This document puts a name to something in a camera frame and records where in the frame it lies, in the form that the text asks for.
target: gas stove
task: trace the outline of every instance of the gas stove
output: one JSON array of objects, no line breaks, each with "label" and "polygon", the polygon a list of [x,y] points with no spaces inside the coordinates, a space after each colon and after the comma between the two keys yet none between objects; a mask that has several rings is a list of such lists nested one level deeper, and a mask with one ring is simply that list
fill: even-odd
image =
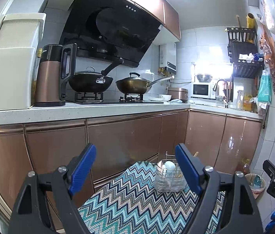
[{"label": "gas stove", "polygon": [[93,104],[154,104],[163,102],[154,102],[143,100],[143,94],[133,95],[125,94],[120,96],[119,99],[104,99],[104,93],[75,93],[74,100],[69,100],[69,102],[80,104],[80,105],[93,105]]}]

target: white speckled countertop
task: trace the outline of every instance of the white speckled countertop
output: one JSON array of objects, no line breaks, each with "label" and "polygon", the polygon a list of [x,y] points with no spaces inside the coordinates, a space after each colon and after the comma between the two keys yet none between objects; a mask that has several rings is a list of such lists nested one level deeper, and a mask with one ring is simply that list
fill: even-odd
[{"label": "white speckled countertop", "polygon": [[236,110],[209,105],[196,105],[190,103],[152,103],[152,104],[96,104],[79,105],[67,102],[61,107],[32,107],[30,109],[0,111],[0,125],[45,122],[70,119],[85,119],[94,117],[125,115],[134,113],[160,112],[178,109],[200,110],[213,113],[222,113],[251,119],[263,119],[262,116]]}]

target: microwave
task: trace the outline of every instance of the microwave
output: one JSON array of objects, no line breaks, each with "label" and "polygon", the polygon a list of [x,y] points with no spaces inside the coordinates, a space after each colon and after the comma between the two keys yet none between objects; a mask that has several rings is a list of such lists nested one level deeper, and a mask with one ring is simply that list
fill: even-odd
[{"label": "microwave", "polygon": [[216,82],[203,83],[203,82],[193,82],[191,83],[190,96],[198,98],[215,99],[215,96],[219,95],[219,87],[217,91],[213,91],[213,87]]}]

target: rug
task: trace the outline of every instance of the rug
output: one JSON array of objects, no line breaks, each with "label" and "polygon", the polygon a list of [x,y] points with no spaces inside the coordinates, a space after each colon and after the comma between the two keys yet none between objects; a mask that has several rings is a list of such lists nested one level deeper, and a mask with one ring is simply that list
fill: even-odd
[{"label": "rug", "polygon": [[[181,192],[154,189],[156,164],[136,162],[79,209],[95,234],[180,234],[198,201],[188,185]],[[219,192],[206,234],[215,232],[224,203]]]}]

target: range hood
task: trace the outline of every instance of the range hood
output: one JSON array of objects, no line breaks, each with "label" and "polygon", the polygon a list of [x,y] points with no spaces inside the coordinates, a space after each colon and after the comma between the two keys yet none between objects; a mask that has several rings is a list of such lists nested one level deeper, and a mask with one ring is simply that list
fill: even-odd
[{"label": "range hood", "polygon": [[75,0],[60,44],[76,43],[77,56],[137,67],[162,24],[127,0]]}]

